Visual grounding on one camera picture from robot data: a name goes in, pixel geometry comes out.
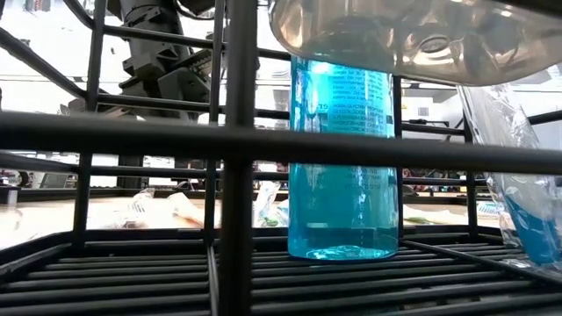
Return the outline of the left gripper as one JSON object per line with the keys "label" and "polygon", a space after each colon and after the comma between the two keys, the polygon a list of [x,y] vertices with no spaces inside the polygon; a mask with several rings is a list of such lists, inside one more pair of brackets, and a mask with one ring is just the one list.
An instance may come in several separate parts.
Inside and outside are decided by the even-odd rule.
{"label": "left gripper", "polygon": [[212,52],[162,47],[122,62],[130,78],[119,84],[127,96],[208,103]]}

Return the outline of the black wire rack organizer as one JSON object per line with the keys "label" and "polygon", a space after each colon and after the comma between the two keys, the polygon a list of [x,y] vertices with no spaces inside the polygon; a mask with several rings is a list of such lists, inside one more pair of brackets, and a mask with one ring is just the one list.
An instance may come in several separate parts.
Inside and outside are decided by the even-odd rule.
{"label": "black wire rack organizer", "polygon": [[[69,172],[19,149],[90,154],[191,154],[231,162],[363,162],[470,171],[562,171],[562,154],[478,149],[467,127],[402,122],[425,140],[312,136],[249,127],[194,127],[46,114],[0,114],[0,163]],[[365,263],[318,263],[281,251],[283,228],[253,228],[251,175],[227,174],[225,233],[90,230],[76,192],[73,229],[0,251],[0,316],[562,316],[562,279],[508,265],[513,252],[480,226],[465,181],[468,221],[401,226],[400,251]]]}

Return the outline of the orange toothbrush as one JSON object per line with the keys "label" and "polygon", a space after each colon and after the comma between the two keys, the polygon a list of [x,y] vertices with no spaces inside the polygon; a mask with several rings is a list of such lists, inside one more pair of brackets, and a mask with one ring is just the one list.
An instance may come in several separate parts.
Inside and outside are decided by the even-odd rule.
{"label": "orange toothbrush", "polygon": [[205,210],[194,205],[182,192],[168,196],[174,213],[182,219],[203,226],[205,224]]}

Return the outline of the blue mouthwash bottle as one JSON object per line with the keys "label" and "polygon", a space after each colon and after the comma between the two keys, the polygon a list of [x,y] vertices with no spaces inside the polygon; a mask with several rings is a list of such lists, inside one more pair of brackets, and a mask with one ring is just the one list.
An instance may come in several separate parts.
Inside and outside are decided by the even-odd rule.
{"label": "blue mouthwash bottle", "polygon": [[[385,73],[292,57],[290,128],[392,138],[392,78]],[[398,251],[394,168],[292,163],[290,255],[375,260]]]}

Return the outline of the white-green toothbrush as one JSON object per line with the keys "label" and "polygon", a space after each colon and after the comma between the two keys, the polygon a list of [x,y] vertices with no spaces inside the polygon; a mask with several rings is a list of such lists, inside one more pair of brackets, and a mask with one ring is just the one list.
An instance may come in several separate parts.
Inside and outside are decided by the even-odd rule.
{"label": "white-green toothbrush", "polygon": [[421,225],[466,225],[468,218],[465,215],[451,213],[449,210],[424,211],[403,206],[403,219],[408,223]]}

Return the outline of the bagged blue bottle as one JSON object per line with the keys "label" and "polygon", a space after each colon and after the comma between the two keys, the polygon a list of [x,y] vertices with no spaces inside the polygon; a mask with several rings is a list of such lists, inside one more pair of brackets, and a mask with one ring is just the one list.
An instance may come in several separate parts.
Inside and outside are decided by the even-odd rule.
{"label": "bagged blue bottle", "polygon": [[[457,87],[473,142],[539,149],[540,141],[509,84]],[[503,241],[524,249],[530,264],[562,273],[562,189],[554,176],[487,172],[500,209]]]}

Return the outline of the black cabinet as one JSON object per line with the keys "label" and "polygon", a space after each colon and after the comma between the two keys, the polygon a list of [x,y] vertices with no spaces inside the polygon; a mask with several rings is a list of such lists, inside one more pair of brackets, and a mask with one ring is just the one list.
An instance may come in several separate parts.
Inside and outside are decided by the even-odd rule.
{"label": "black cabinet", "polygon": [[[142,167],[144,157],[141,156],[119,156],[118,165],[120,167]],[[117,185],[124,189],[140,189],[143,187],[141,177],[118,176]]]}

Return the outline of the purple toothbrush in clear wrap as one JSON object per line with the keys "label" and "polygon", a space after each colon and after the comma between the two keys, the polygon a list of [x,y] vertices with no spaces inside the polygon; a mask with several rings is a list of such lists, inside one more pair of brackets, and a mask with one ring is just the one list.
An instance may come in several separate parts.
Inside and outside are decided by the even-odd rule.
{"label": "purple toothbrush in clear wrap", "polygon": [[146,188],[132,197],[122,217],[124,228],[148,228],[149,209],[154,195],[154,188]]}

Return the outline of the clear plastic container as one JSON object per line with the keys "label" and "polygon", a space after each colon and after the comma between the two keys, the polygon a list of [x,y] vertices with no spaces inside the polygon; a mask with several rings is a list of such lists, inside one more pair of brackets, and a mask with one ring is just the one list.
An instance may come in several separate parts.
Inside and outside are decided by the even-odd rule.
{"label": "clear plastic container", "polygon": [[269,0],[289,53],[416,80],[509,83],[562,62],[562,0]]}

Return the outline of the blue toothbrush in clear wrap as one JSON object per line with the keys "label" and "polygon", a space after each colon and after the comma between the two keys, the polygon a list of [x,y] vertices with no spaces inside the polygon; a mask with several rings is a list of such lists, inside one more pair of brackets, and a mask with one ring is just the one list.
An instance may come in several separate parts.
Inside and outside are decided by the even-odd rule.
{"label": "blue toothbrush in clear wrap", "polygon": [[491,201],[478,201],[476,204],[477,214],[479,216],[499,216],[501,213],[501,208],[496,205],[495,202]]}

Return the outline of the silver ventilation duct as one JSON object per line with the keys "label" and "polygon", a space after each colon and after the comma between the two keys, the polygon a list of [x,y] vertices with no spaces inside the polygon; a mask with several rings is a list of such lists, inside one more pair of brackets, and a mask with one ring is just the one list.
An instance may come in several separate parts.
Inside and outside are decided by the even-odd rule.
{"label": "silver ventilation duct", "polygon": [[259,58],[257,78],[260,80],[285,80],[290,78],[291,63],[284,60]]}

